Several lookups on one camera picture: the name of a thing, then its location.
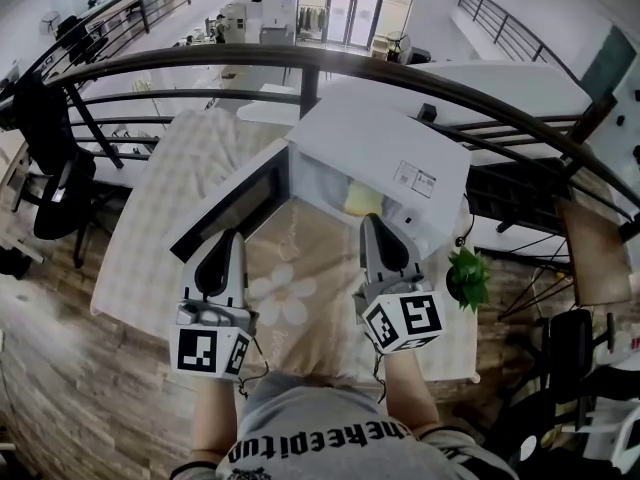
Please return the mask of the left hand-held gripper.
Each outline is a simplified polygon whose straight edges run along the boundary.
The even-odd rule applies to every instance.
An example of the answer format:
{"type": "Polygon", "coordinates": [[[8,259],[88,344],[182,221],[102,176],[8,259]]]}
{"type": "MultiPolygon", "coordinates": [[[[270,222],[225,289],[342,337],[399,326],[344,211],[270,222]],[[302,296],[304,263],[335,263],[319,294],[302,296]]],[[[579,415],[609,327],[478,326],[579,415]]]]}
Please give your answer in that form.
{"type": "Polygon", "coordinates": [[[182,272],[186,300],[177,306],[170,329],[174,372],[239,378],[258,322],[257,312],[233,308],[247,306],[246,277],[245,242],[234,229],[206,239],[191,255],[182,272]]]}

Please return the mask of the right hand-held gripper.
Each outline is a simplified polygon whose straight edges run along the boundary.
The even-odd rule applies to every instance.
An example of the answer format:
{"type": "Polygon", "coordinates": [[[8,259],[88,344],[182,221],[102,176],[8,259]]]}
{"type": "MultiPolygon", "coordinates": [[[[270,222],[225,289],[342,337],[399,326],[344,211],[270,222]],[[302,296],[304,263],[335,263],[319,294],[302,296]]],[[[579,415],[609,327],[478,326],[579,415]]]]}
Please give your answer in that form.
{"type": "Polygon", "coordinates": [[[421,275],[420,252],[400,227],[366,215],[360,266],[366,282],[353,294],[357,319],[381,355],[421,348],[446,330],[441,293],[421,275]]]}

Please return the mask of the yellow food slice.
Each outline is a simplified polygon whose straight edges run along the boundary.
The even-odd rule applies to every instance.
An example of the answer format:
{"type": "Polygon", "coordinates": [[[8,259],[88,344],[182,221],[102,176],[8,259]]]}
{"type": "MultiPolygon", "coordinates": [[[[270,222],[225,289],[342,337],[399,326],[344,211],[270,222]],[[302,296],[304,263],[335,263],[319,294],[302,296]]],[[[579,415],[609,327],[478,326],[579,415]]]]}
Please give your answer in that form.
{"type": "Polygon", "coordinates": [[[366,216],[370,213],[383,214],[384,195],[366,184],[352,180],[348,187],[343,211],[351,216],[366,216]]]}

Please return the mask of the white microwave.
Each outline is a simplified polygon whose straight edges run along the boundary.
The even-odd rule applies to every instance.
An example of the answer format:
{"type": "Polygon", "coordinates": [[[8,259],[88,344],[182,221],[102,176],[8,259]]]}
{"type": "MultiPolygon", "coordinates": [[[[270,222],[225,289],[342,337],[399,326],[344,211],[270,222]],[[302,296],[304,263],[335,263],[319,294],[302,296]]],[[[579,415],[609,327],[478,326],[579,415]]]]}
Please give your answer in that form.
{"type": "Polygon", "coordinates": [[[250,237],[292,196],[357,227],[344,205],[359,182],[427,258],[453,235],[470,163],[466,148],[395,109],[326,97],[183,214],[164,243],[187,261],[225,228],[250,237]]]}

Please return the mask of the person's left forearm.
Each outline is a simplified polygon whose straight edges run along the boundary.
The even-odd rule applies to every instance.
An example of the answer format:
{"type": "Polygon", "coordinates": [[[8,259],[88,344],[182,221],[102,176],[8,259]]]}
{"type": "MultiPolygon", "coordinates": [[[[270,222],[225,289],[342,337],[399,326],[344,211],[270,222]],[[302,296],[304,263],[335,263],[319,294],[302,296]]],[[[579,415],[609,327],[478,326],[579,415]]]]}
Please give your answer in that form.
{"type": "Polygon", "coordinates": [[[192,425],[191,458],[218,464],[237,441],[234,384],[201,377],[192,425]]]}

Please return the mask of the person's right forearm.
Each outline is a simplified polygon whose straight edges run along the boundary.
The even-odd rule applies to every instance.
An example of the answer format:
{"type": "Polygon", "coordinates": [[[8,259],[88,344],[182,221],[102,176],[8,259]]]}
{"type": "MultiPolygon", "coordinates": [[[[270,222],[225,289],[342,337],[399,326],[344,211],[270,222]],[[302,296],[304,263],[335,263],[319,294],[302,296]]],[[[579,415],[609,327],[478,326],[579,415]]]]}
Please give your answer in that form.
{"type": "Polygon", "coordinates": [[[422,378],[413,350],[385,355],[384,373],[390,417],[416,437],[442,426],[437,405],[422,378]]]}

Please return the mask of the green potted plant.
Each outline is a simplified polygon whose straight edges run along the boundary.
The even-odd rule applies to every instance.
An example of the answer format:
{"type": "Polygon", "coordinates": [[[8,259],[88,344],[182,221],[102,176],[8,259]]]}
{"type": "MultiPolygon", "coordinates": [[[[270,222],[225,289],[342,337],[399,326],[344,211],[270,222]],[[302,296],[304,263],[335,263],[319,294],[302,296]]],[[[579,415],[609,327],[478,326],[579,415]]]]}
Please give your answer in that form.
{"type": "Polygon", "coordinates": [[[484,258],[466,247],[452,251],[446,274],[446,287],[461,310],[476,314],[478,308],[489,300],[487,283],[489,272],[484,258]]]}

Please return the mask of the beige checkered tablecloth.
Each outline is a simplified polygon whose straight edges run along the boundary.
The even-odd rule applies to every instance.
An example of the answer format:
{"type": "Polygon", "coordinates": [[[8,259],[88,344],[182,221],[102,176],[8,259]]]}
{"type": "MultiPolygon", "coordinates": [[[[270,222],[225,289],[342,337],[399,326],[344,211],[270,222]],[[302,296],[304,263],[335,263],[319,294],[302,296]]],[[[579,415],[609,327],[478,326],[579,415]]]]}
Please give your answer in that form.
{"type": "MultiPolygon", "coordinates": [[[[165,235],[273,140],[284,125],[223,109],[186,110],[146,163],[100,269],[91,310],[167,339],[176,320],[182,262],[165,235]]],[[[356,321],[362,282],[357,231],[292,199],[247,244],[249,302],[259,313],[245,372],[267,361],[292,374],[374,381],[375,353],[356,321]]]]}

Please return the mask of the person's grey printed shirt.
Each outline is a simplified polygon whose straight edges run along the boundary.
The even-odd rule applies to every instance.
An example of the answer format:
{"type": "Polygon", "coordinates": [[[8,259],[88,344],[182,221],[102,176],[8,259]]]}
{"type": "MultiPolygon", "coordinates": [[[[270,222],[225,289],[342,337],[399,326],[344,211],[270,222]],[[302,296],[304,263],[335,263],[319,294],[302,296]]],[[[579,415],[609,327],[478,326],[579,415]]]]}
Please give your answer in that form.
{"type": "Polygon", "coordinates": [[[272,372],[251,394],[221,459],[193,460],[170,480],[518,480],[465,432],[413,434],[352,388],[311,387],[272,372]]]}

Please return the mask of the black office chair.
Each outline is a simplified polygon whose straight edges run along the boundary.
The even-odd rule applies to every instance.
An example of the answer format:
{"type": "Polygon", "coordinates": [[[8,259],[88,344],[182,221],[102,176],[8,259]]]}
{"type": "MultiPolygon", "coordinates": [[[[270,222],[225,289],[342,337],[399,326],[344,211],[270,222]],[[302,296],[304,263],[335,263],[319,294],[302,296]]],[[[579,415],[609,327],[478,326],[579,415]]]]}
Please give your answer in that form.
{"type": "Polygon", "coordinates": [[[589,407],[589,396],[581,382],[592,372],[595,348],[606,344],[612,351],[615,320],[606,314],[605,331],[595,337],[593,317],[586,309],[576,309],[551,319],[549,330],[549,388],[555,404],[576,402],[576,422],[582,422],[589,407]]]}
{"type": "Polygon", "coordinates": [[[16,83],[13,109],[29,155],[47,178],[42,196],[34,201],[38,207],[34,235],[53,241],[76,233],[73,261],[79,268],[99,195],[93,156],[76,142],[64,90],[45,85],[38,72],[25,74],[16,83]]]}

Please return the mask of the black floor fan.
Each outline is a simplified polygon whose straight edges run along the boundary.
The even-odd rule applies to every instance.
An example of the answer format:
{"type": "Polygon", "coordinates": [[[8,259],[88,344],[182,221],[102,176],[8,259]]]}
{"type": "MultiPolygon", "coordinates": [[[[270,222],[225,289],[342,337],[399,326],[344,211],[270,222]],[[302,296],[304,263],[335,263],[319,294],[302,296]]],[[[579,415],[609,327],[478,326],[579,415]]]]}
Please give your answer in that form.
{"type": "Polygon", "coordinates": [[[409,36],[403,31],[394,31],[386,36],[386,40],[386,61],[395,64],[404,64],[411,50],[409,36]]]}

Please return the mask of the curved black metal railing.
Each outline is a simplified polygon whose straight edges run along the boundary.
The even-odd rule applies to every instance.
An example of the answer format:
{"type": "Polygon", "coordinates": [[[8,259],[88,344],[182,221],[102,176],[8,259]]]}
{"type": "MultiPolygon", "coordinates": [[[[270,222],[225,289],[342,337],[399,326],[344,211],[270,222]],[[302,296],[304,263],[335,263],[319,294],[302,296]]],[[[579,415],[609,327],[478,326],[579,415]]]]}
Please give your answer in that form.
{"type": "Polygon", "coordinates": [[[466,108],[485,116],[485,121],[436,125],[434,128],[444,132],[450,139],[460,139],[479,150],[492,151],[530,169],[537,168],[537,163],[512,151],[510,144],[505,142],[505,137],[521,135],[525,142],[546,144],[571,161],[564,170],[550,173],[558,184],[571,184],[573,175],[585,168],[620,193],[638,212],[631,215],[605,199],[601,199],[600,204],[627,219],[629,226],[640,225],[640,195],[582,145],[603,117],[594,106],[590,106],[582,114],[571,112],[531,116],[482,91],[421,71],[414,66],[295,46],[226,44],[144,51],[77,68],[54,76],[45,83],[51,87],[75,89],[86,81],[131,72],[212,65],[271,66],[301,70],[301,91],[297,95],[267,95],[259,91],[231,90],[219,90],[217,94],[223,99],[255,99],[292,104],[298,106],[302,115],[306,115],[318,102],[317,77],[320,72],[371,80],[466,108]]]}

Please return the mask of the black stool seat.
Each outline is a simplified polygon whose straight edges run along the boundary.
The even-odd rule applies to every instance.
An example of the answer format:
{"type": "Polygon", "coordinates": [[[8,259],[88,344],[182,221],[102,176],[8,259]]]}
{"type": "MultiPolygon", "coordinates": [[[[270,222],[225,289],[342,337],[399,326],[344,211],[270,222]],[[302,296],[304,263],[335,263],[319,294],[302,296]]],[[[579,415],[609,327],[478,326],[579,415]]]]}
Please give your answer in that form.
{"type": "Polygon", "coordinates": [[[496,453],[512,467],[520,480],[540,480],[545,473],[548,453],[558,435],[556,406],[525,408],[520,404],[505,415],[502,423],[496,453]],[[520,447],[530,435],[537,437],[538,445],[533,455],[521,462],[520,447]]]}

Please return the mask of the glass entrance doors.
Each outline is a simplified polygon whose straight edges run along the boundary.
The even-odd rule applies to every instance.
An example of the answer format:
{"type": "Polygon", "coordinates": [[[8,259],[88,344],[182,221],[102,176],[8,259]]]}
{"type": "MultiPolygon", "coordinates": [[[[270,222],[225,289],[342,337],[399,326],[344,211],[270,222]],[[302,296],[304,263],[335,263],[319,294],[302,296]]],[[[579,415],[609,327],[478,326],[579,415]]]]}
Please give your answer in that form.
{"type": "Polygon", "coordinates": [[[369,51],[404,30],[413,0],[298,0],[296,40],[369,51]]]}

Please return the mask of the group of small black items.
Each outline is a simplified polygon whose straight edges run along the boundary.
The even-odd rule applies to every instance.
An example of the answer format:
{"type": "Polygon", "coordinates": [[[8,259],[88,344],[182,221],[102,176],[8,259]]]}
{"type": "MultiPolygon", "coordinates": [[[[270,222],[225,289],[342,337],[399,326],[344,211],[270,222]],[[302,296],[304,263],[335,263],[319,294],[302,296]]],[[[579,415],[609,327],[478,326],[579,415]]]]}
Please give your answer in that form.
{"type": "MultiPolygon", "coordinates": [[[[636,103],[640,103],[640,89],[635,89],[633,91],[633,97],[636,103]]],[[[626,117],[624,115],[619,115],[616,118],[616,125],[618,127],[622,127],[624,125],[626,117]]],[[[636,160],[636,163],[640,166],[640,143],[638,143],[633,151],[632,151],[632,155],[634,157],[634,159],[636,160]]]]}

